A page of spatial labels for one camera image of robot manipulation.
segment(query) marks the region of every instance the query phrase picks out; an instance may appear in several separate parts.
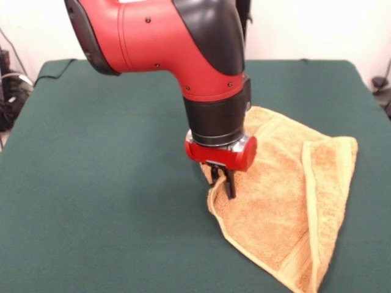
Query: orange towel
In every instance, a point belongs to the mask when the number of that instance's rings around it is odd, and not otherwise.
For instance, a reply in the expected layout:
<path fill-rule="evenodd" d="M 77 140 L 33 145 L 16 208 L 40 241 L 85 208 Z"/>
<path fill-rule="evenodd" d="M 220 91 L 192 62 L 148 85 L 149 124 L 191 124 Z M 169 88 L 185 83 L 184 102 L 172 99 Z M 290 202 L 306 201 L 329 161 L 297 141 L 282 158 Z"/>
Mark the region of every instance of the orange towel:
<path fill-rule="evenodd" d="M 245 128 L 258 139 L 246 173 L 235 174 L 229 201 L 222 175 L 208 207 L 224 237 L 293 292 L 316 292 L 345 216 L 358 145 L 286 116 L 253 107 Z M 202 166 L 209 182 L 210 168 Z"/>

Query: table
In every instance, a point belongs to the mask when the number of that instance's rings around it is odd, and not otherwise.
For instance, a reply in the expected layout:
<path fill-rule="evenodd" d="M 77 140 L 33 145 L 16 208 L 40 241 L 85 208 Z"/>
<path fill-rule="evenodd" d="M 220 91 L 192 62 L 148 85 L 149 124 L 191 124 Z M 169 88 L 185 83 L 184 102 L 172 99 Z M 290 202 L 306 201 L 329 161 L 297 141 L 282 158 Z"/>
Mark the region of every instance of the table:
<path fill-rule="evenodd" d="M 253 102 L 359 142 L 321 292 L 389 292 L 391 123 L 346 61 L 248 61 Z M 166 72 L 44 64 L 0 154 L 0 292 L 288 292 L 225 241 Z"/>

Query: fabric fold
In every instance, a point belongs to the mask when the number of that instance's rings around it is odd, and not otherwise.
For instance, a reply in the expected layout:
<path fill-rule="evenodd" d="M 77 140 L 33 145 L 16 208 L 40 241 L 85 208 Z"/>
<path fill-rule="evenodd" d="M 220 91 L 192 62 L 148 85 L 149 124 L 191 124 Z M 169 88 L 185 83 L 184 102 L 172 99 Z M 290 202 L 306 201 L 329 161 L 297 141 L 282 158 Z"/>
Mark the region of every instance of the fabric fold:
<path fill-rule="evenodd" d="M 291 291 L 316 292 L 345 216 L 357 140 L 326 136 L 260 107 L 247 113 L 245 129 L 258 139 L 255 162 L 235 174 L 234 200 L 221 176 L 208 208 L 244 256 Z M 210 168 L 202 170 L 211 182 Z"/>

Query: black device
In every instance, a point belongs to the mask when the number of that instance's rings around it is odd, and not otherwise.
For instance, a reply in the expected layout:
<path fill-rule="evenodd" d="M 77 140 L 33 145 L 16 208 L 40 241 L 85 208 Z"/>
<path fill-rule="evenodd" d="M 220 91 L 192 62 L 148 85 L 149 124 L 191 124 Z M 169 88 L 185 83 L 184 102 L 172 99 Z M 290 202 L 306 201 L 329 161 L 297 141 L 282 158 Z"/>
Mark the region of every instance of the black device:
<path fill-rule="evenodd" d="M 32 87 L 10 69 L 9 52 L 0 48 L 0 132 L 12 129 Z"/>

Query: white wall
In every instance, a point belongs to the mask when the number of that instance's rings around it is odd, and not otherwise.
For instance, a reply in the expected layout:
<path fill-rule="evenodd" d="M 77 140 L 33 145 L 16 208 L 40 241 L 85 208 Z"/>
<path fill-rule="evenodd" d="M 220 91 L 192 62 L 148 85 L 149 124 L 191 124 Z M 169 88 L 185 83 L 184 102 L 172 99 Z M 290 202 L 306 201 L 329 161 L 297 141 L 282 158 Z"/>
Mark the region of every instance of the white wall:
<path fill-rule="evenodd" d="M 252 0 L 252 16 L 248 59 L 345 59 L 369 86 L 391 57 L 391 0 Z M 32 79 L 47 60 L 84 58 L 63 0 L 0 0 L 0 26 Z"/>

